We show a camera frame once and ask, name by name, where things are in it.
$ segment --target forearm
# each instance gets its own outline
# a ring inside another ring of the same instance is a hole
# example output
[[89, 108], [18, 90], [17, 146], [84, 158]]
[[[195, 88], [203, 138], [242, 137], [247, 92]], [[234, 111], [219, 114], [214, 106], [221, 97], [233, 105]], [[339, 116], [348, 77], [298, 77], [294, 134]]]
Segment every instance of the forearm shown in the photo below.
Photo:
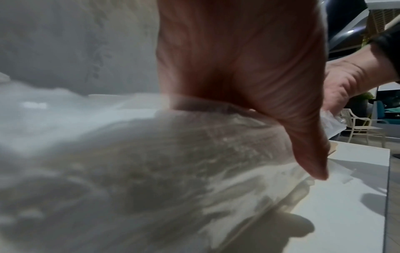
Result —
[[371, 43], [361, 50], [328, 65], [343, 68], [354, 79], [347, 91], [350, 97], [367, 92], [385, 83], [400, 80], [390, 59], [381, 48]]

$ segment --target green plant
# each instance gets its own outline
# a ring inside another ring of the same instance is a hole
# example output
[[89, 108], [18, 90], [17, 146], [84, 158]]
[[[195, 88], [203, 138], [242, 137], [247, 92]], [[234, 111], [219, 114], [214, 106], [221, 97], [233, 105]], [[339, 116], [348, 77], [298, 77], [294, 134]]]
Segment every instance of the green plant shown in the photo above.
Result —
[[371, 92], [365, 92], [363, 94], [353, 97], [352, 99], [354, 99], [354, 100], [369, 100], [369, 99], [374, 99], [374, 95], [372, 95]]

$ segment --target teal chair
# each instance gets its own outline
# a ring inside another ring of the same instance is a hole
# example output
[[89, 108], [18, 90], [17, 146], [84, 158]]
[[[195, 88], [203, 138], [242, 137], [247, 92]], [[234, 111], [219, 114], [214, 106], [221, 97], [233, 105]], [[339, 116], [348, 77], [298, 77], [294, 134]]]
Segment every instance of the teal chair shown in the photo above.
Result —
[[385, 120], [389, 124], [400, 125], [400, 119], [386, 119], [385, 118], [385, 106], [382, 101], [376, 101], [376, 111], [377, 111], [377, 119]]

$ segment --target chair backrest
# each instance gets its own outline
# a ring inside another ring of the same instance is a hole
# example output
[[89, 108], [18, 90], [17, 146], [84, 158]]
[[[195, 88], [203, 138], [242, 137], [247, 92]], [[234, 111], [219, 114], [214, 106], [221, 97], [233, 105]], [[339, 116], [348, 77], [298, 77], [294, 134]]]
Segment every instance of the chair backrest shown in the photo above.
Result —
[[340, 116], [341, 116], [341, 118], [346, 120], [346, 125], [348, 127], [350, 127], [350, 128], [353, 127], [353, 120], [352, 120], [353, 112], [351, 111], [351, 109], [343, 109], [340, 112]]
[[377, 119], [382, 120], [385, 118], [385, 106], [382, 101], [376, 101]]

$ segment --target plastic bag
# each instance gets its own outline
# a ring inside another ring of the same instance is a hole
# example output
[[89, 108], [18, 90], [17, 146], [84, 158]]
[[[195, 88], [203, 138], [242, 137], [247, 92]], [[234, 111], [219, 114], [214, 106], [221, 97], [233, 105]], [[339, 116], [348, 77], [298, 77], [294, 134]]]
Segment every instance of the plastic bag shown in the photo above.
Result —
[[307, 177], [275, 121], [170, 103], [0, 86], [0, 252], [216, 252]]

